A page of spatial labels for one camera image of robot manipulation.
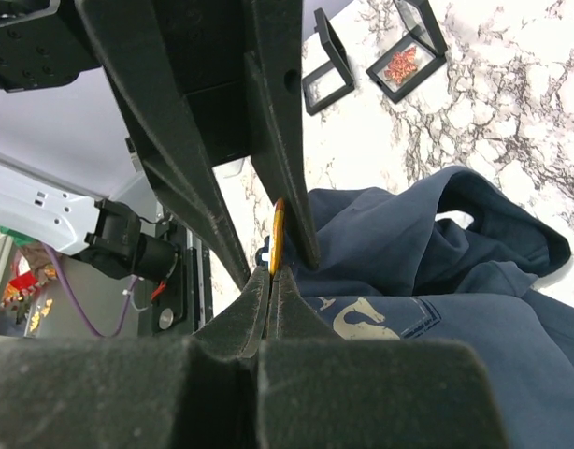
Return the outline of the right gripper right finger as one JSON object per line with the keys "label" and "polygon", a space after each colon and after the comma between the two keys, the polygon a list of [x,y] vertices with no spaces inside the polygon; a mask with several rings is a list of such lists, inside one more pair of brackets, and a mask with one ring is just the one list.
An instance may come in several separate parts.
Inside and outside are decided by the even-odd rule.
{"label": "right gripper right finger", "polygon": [[300,296],[289,267],[281,267],[271,282],[266,314],[266,340],[342,340]]}

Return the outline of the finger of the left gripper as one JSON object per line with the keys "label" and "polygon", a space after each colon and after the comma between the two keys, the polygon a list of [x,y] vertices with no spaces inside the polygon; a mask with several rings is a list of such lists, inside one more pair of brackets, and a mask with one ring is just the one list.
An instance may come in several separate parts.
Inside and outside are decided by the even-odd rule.
{"label": "finger of the left gripper", "polygon": [[304,175],[300,1],[245,1],[246,96],[251,164],[270,200],[285,203],[285,225],[309,269],[320,248]]}

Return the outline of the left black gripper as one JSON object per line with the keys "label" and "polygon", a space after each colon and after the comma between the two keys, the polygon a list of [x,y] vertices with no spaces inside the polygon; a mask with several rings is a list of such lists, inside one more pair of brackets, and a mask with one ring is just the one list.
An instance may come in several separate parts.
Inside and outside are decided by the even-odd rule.
{"label": "left black gripper", "polygon": [[16,98],[104,69],[151,187],[238,287],[250,266],[212,171],[268,159],[265,1],[0,1],[0,152],[60,130]]}

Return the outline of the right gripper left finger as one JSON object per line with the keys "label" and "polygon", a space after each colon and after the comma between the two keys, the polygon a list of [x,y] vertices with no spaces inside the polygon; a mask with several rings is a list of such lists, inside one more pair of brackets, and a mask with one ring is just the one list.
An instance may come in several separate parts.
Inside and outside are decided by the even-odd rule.
{"label": "right gripper left finger", "polygon": [[271,280],[265,267],[257,267],[239,297],[194,337],[222,358],[253,358],[265,334]]}

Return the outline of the yellow round badge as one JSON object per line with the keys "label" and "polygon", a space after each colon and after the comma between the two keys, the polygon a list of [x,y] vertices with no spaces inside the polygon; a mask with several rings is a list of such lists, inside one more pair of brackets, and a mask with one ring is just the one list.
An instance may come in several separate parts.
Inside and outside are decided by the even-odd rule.
{"label": "yellow round badge", "polygon": [[285,211],[285,201],[283,198],[279,198],[275,203],[272,233],[265,241],[264,246],[256,253],[257,264],[265,265],[271,276],[274,276],[280,268],[285,237]]}

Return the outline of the blue printed tank top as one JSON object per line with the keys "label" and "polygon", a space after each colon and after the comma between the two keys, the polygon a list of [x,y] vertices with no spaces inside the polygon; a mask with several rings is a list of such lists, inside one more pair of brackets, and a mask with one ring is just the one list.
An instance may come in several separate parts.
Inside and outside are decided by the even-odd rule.
{"label": "blue printed tank top", "polygon": [[287,246],[301,296],[347,340],[461,341],[484,363],[515,448],[574,448],[574,308],[538,292],[567,240],[479,173],[400,194],[314,189],[321,262]]}

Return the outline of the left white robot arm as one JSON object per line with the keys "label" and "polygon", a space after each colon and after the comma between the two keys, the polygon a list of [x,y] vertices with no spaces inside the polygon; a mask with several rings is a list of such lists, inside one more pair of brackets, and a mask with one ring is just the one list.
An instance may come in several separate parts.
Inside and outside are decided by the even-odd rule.
{"label": "left white robot arm", "polygon": [[297,255],[320,250],[304,179],[299,1],[0,1],[0,225],[113,279],[162,280],[171,245],[112,200],[131,150],[157,201],[251,271],[214,168],[251,162]]}

